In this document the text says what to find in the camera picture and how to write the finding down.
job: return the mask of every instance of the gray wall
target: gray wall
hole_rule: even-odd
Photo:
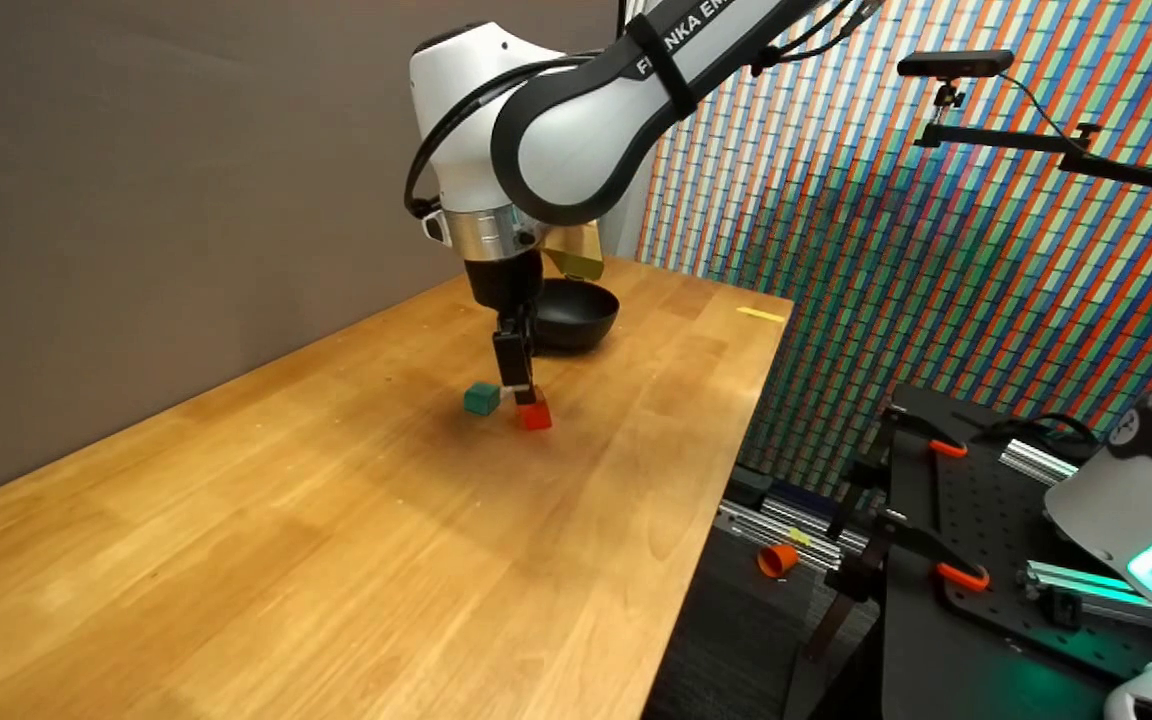
[[[0,483],[412,295],[408,50],[617,0],[0,0]]]

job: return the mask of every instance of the wooden tabletop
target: wooden tabletop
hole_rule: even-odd
[[[0,717],[640,717],[790,303],[603,283],[551,433],[452,281],[0,488]]]

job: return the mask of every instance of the wall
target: wall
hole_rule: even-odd
[[[889,0],[663,138],[640,256],[796,301],[744,463],[824,495],[897,380],[1105,426],[1152,377],[1152,187],[912,149],[938,90],[897,77],[912,49],[1012,49],[1064,128],[1152,163],[1152,0]],[[1003,78],[963,90],[960,123],[1051,133]]]
[[[0,0],[0,483],[412,295],[408,50],[617,2]]]

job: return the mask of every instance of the wooden table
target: wooden table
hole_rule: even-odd
[[[0,717],[640,717],[790,303],[610,289],[551,433],[452,281],[0,488]]]

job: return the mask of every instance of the black bowl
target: black bowl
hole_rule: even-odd
[[[600,283],[546,281],[533,314],[533,348],[551,355],[592,351],[610,337],[617,312],[622,301]]]

